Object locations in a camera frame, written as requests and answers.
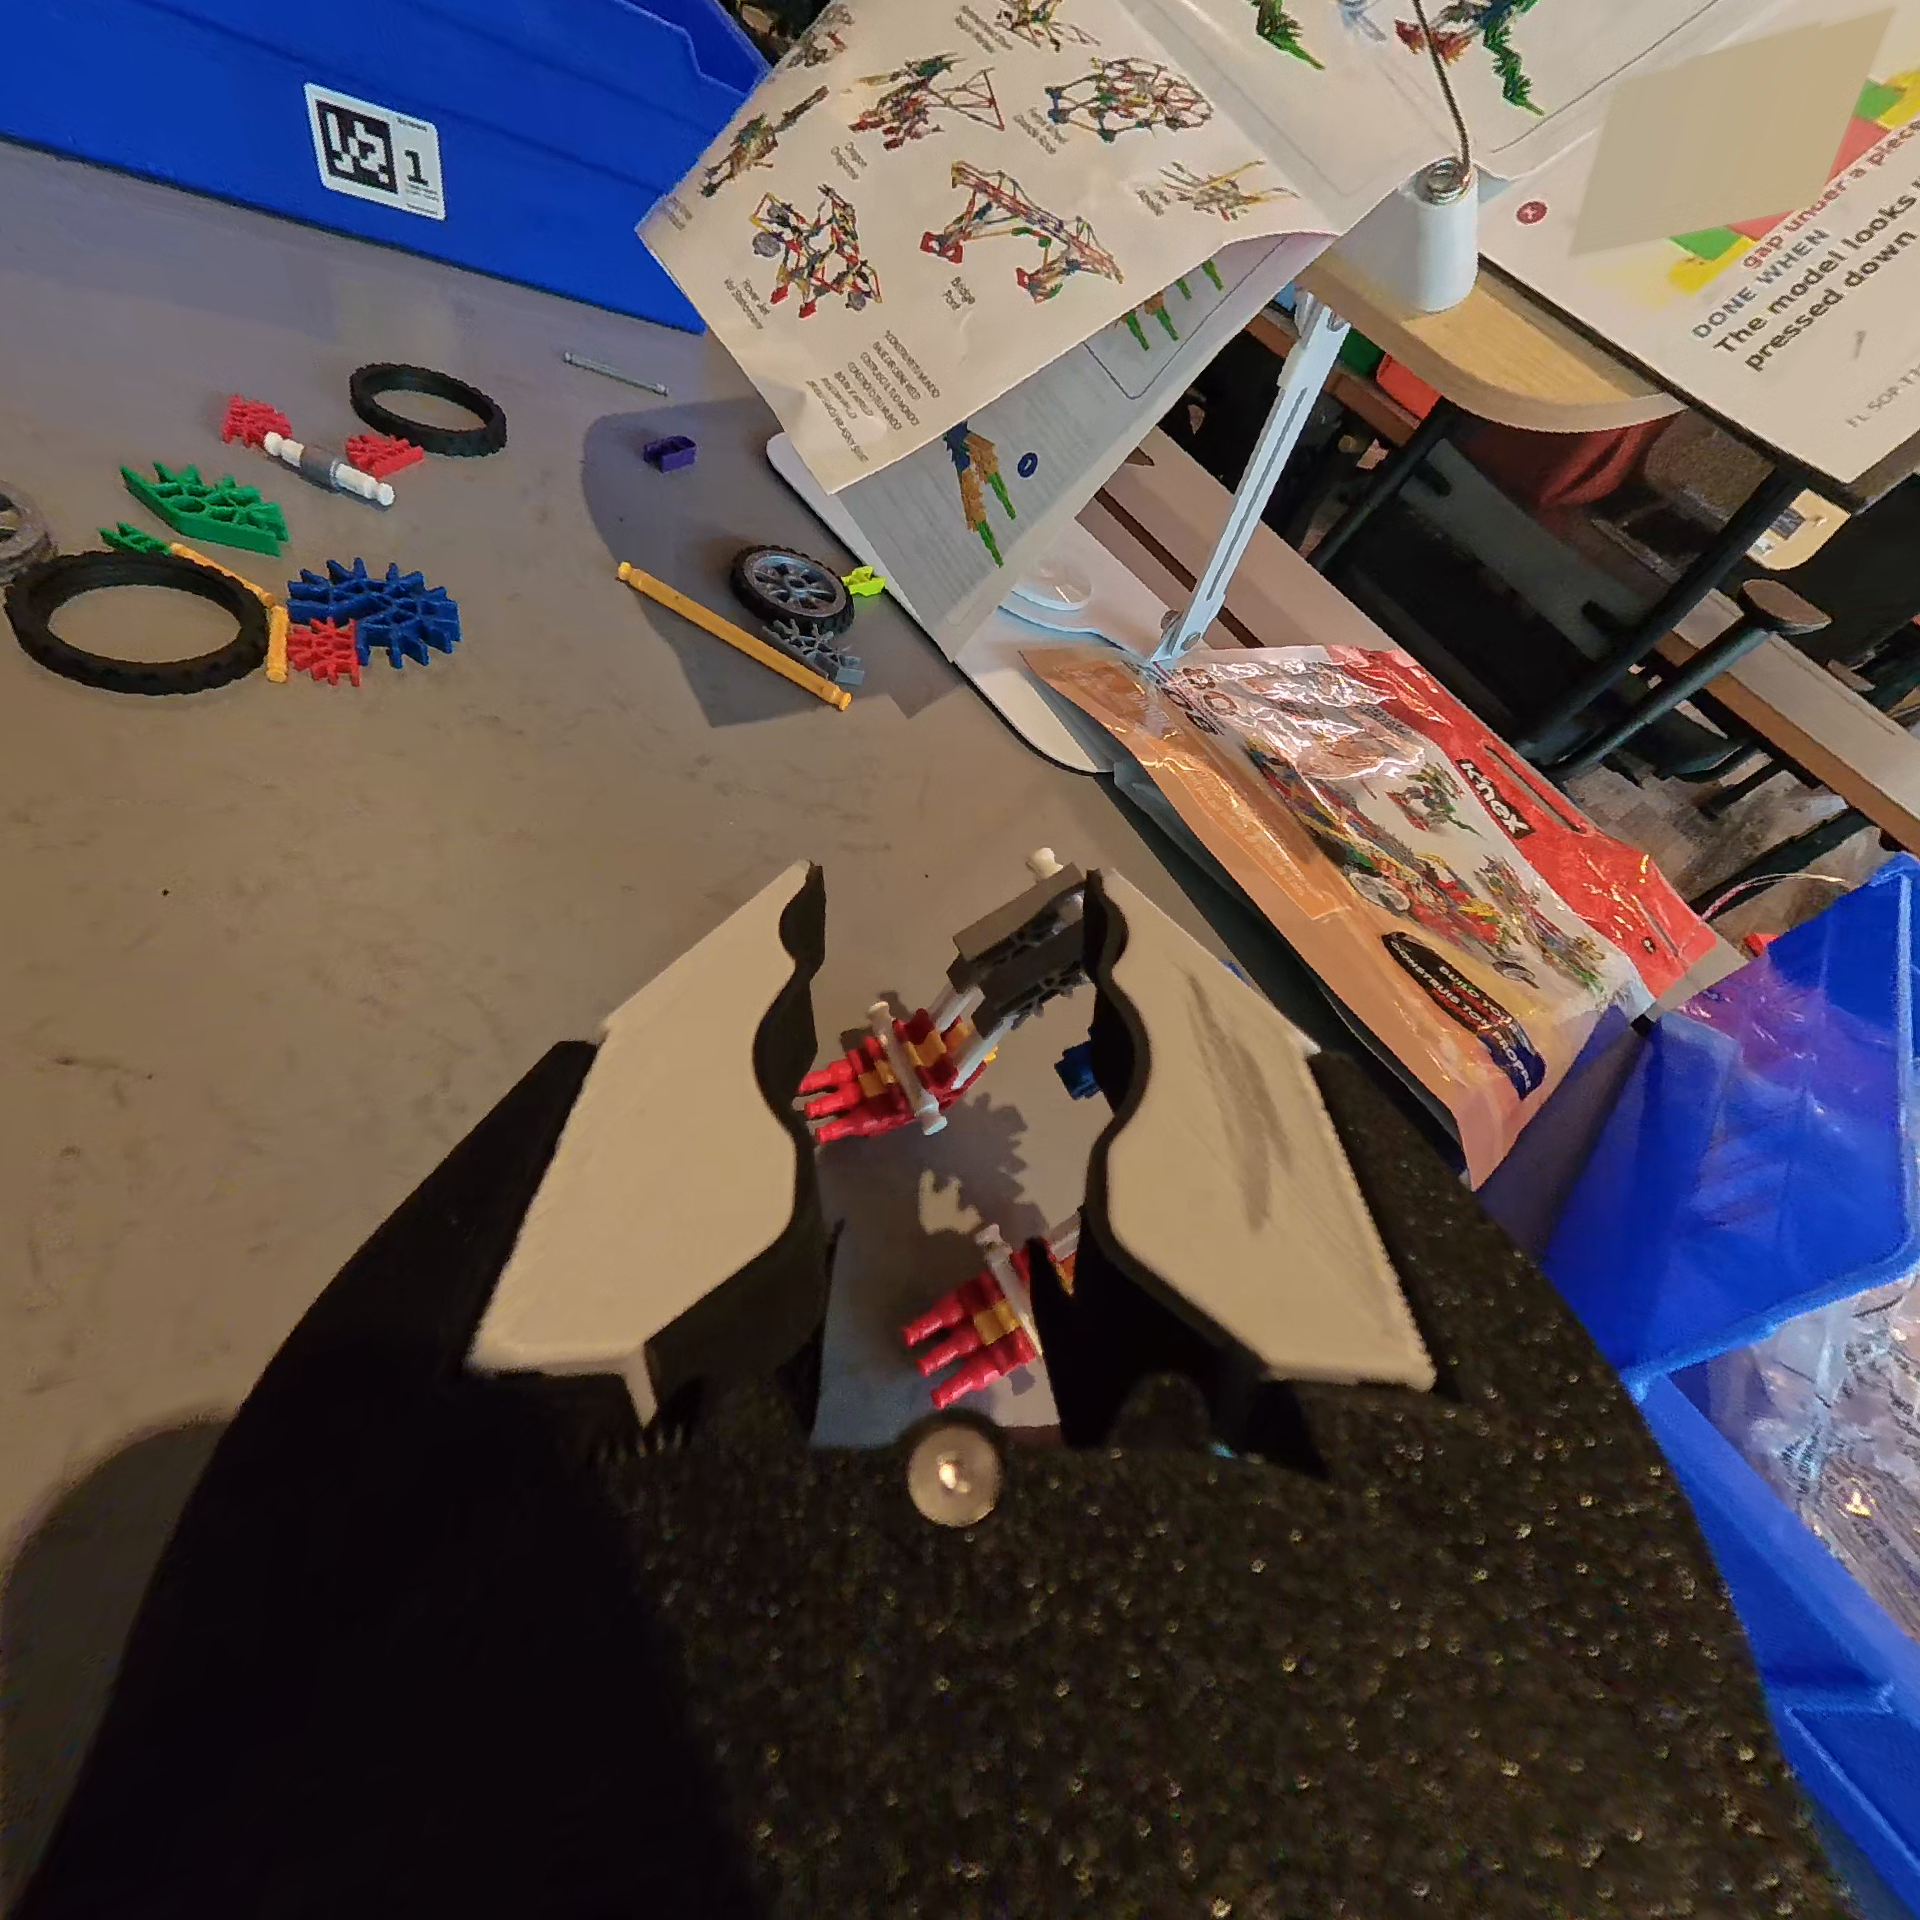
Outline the orange chair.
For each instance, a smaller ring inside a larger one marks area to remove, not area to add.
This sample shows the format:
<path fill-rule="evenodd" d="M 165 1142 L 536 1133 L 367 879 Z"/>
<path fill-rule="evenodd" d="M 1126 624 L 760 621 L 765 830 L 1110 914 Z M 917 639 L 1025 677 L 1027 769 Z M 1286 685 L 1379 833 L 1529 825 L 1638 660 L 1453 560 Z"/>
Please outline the orange chair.
<path fill-rule="evenodd" d="M 1424 460 L 1422 479 L 1432 493 L 1447 493 L 1465 470 L 1477 470 L 1527 511 L 1569 511 L 1602 502 L 1634 481 L 1651 442 L 1681 413 L 1673 405 L 1664 416 L 1584 433 L 1551 430 L 1569 423 L 1574 380 L 1597 383 L 1606 367 L 1591 346 L 1568 346 L 1549 328 L 1522 327 L 1513 337 L 1478 328 L 1462 352 L 1422 345 L 1413 367 L 1379 352 L 1370 380 L 1416 423 L 1449 392 L 1424 380 L 1424 373 L 1467 375 L 1478 398 L 1534 401 L 1535 413 L 1525 423 L 1461 413 L 1451 439 Z"/>

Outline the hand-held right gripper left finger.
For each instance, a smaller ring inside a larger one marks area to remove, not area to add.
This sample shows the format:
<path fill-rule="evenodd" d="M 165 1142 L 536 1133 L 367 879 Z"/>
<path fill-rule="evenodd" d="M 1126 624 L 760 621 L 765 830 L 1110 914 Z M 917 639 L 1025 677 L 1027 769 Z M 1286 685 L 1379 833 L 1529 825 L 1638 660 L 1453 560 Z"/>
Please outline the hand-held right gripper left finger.
<path fill-rule="evenodd" d="M 810 1438 L 832 1224 L 797 1101 L 823 960 L 824 871 L 795 862 L 602 1018 L 467 1374 L 607 1378 L 642 1432 L 765 1383 Z"/>

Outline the wooden table with black legs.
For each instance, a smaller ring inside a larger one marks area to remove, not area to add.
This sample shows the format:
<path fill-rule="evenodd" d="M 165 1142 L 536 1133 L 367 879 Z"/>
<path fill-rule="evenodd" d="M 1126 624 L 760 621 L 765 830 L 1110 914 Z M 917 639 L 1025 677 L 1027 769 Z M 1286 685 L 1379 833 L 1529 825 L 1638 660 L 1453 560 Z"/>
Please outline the wooden table with black legs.
<path fill-rule="evenodd" d="M 1415 316 L 1392 305 L 1352 265 L 1326 250 L 1298 276 L 1294 300 L 1290 318 L 1265 305 L 1248 325 L 1281 364 L 1298 346 L 1307 301 L 1317 300 L 1333 319 L 1361 332 L 1438 392 L 1426 421 L 1385 406 L 1386 425 L 1398 430 L 1397 449 L 1334 522 L 1319 569 L 1329 569 L 1343 554 L 1385 501 L 1403 490 L 1424 457 L 1453 437 L 1462 416 L 1571 437 L 1658 423 L 1683 406 L 1680 396 L 1647 376 L 1627 353 L 1571 327 L 1529 288 L 1487 265 L 1478 268 L 1465 301 L 1434 316 Z M 1842 481 L 1794 460 L 1743 423 L 1714 408 L 1707 408 L 1707 418 L 1767 464 L 1765 479 L 1747 489 L 1714 542 L 1664 597 L 1647 604 L 1637 621 L 1610 625 L 1609 650 L 1525 722 L 1518 750 L 1534 764 L 1565 773 L 1578 766 L 1578 752 L 1594 764 L 1599 734 L 1587 720 L 1645 660 L 1665 664 L 1670 684 L 1680 681 L 1680 666 L 1714 664 L 1718 673 L 1701 681 L 1703 690 L 1717 695 L 1775 754 L 1825 777 L 1832 791 L 1849 796 L 1853 808 L 1891 833 L 1890 813 L 1915 812 L 1915 736 L 1896 726 L 1888 711 L 1795 653 L 1785 637 L 1762 637 L 1741 656 L 1728 632 L 1694 639 L 1686 653 L 1681 644 L 1688 641 L 1686 620 L 1733 575 L 1743 550 L 1782 508 L 1801 493 L 1850 511 L 1874 508 L 1894 481 L 1915 473 L 1915 439 L 1867 469 L 1865 478 Z"/>

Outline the toy instruction booklet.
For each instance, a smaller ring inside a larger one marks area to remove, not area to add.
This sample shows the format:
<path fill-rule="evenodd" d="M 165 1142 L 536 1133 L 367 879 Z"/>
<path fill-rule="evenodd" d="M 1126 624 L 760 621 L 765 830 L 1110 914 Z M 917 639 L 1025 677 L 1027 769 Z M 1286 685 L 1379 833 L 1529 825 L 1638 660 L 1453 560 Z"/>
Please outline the toy instruction booklet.
<path fill-rule="evenodd" d="M 827 4 L 642 244 L 950 658 L 1352 220 L 1312 4 Z"/>

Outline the blue bin with square tag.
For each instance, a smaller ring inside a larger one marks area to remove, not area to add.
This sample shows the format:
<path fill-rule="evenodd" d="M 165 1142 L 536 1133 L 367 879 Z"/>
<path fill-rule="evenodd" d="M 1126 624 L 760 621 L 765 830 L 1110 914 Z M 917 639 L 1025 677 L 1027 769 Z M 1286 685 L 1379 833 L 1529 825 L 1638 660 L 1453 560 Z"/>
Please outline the blue bin with square tag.
<path fill-rule="evenodd" d="M 15 2 L 5 136 L 671 328 L 637 240 L 765 74 L 711 2 Z"/>

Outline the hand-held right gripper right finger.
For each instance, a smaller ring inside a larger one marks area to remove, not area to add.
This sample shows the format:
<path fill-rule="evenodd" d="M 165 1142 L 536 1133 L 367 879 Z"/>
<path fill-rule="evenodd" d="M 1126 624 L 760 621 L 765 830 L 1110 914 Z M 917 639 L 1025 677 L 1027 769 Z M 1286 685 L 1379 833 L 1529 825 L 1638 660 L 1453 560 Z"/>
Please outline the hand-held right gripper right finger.
<path fill-rule="evenodd" d="M 1288 1438 L 1312 1388 L 1429 1397 L 1438 1365 L 1314 1076 L 1317 1045 L 1114 871 L 1083 888 L 1087 1152 L 1071 1282 L 1035 1282 L 1062 1441 L 1122 1446 L 1151 1383 L 1202 1444 Z"/>

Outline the printed procedure sheet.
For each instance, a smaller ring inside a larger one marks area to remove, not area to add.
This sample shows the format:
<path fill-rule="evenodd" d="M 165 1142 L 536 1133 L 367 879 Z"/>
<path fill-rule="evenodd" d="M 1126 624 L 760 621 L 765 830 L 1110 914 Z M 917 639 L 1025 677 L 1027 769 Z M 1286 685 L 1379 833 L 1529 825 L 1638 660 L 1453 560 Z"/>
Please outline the printed procedure sheet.
<path fill-rule="evenodd" d="M 1882 15 L 1801 207 L 1576 249 L 1594 134 L 1482 217 L 1482 263 L 1745 439 L 1867 502 L 1915 469 L 1915 4 L 1787 4 L 1760 31 Z"/>

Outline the large green toy connector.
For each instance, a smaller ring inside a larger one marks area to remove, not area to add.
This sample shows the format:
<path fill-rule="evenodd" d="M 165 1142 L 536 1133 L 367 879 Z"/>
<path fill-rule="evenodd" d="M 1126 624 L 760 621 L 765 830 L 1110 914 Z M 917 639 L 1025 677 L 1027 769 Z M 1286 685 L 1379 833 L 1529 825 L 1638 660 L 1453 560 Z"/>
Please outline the large green toy connector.
<path fill-rule="evenodd" d="M 167 464 L 120 464 L 119 473 L 127 493 L 187 542 L 275 558 L 289 540 L 281 504 L 229 473 L 206 479 L 197 466 Z"/>

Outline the brown wooden bench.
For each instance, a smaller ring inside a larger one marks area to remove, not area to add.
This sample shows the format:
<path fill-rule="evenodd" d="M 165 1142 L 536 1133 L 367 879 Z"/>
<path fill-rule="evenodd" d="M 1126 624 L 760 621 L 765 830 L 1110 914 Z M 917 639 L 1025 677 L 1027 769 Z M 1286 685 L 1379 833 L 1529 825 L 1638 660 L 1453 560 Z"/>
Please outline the brown wooden bench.
<path fill-rule="evenodd" d="M 1151 430 L 1075 521 L 1170 613 L 1181 613 L 1230 509 L 1231 490 L 1173 439 Z M 1237 562 L 1205 644 L 1365 644 L 1368 632 L 1355 605 L 1261 521 Z"/>

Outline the blue storage bin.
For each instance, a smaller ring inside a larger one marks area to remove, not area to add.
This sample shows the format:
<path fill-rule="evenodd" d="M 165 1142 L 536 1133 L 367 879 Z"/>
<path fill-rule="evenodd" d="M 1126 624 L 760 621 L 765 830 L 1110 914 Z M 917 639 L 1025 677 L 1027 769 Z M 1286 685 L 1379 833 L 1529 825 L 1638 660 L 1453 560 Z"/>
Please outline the blue storage bin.
<path fill-rule="evenodd" d="M 1606 1015 L 1478 1200 L 1632 1388 L 1915 1270 L 1915 860 Z"/>
<path fill-rule="evenodd" d="M 1918 1906 L 1918 1649 L 1669 1378 L 1629 1385 L 1745 1632 L 1779 1749 L 1842 1870 Z"/>

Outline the orange red toy package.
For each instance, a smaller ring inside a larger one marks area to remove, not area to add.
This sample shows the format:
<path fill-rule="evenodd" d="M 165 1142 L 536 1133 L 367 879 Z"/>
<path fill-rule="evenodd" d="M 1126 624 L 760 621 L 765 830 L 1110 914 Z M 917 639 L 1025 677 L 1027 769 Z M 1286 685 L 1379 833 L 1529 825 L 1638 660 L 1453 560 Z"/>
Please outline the orange red toy package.
<path fill-rule="evenodd" d="M 1482 1185 L 1597 1024 L 1728 956 L 1610 836 L 1398 647 L 1023 649 L 1447 1118 Z"/>

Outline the grey white toy rod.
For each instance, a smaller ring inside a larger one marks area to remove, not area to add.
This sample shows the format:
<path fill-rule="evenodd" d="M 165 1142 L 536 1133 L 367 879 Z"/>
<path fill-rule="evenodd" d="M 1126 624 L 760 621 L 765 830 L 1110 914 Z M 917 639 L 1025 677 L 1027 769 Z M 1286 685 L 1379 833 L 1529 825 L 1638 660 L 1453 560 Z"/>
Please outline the grey white toy rod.
<path fill-rule="evenodd" d="M 357 496 L 378 509 L 391 509 L 394 502 L 394 489 L 387 479 L 350 464 L 341 452 L 302 442 L 271 430 L 262 433 L 259 447 L 267 457 L 296 470 L 309 487 Z"/>

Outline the long wooden board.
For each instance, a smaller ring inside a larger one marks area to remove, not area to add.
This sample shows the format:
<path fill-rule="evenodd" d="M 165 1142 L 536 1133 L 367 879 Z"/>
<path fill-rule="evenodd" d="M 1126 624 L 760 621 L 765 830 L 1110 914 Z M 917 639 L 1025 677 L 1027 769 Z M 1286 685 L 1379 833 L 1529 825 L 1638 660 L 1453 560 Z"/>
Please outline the long wooden board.
<path fill-rule="evenodd" d="M 1915 732 L 1779 637 L 1762 637 L 1707 692 L 1896 849 L 1918 853 Z"/>

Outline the blue toy connector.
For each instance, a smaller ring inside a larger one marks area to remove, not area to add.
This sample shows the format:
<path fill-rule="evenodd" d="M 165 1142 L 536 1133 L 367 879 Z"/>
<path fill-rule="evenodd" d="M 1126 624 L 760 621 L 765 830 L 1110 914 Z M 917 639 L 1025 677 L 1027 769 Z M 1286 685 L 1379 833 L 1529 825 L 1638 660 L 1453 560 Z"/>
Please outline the blue toy connector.
<path fill-rule="evenodd" d="M 295 624 L 330 620 L 369 631 L 410 617 L 423 592 L 421 570 L 385 564 L 381 574 L 371 574 L 363 560 L 350 564 L 328 560 L 321 569 L 304 567 L 286 585 L 283 598 Z"/>
<path fill-rule="evenodd" d="M 449 594 L 413 575 L 375 582 L 357 604 L 351 624 L 361 664 L 377 656 L 393 666 L 429 664 L 431 656 L 449 656 L 464 637 Z"/>

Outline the long yellow toy rod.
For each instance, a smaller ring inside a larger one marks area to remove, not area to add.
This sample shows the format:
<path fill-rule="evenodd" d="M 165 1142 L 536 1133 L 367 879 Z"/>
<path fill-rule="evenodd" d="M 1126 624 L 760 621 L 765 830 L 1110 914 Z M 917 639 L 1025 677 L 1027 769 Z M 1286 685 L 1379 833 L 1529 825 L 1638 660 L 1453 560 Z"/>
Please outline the long yellow toy rod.
<path fill-rule="evenodd" d="M 755 660 L 759 664 L 767 666 L 769 672 L 779 673 L 785 684 L 801 688 L 813 700 L 827 704 L 830 708 L 846 711 L 853 704 L 853 692 L 840 688 L 833 678 L 823 677 L 813 666 L 803 664 L 781 647 L 755 637 L 754 632 L 739 629 L 737 624 L 720 617 L 718 613 L 703 607 L 702 604 L 685 597 L 680 590 L 658 581 L 656 575 L 647 574 L 643 569 L 631 562 L 616 562 L 614 575 L 631 586 L 633 592 L 642 594 L 650 604 L 674 613 L 675 617 L 685 620 L 685 624 L 694 625 L 697 631 L 723 641 L 734 650 L 744 658 Z"/>

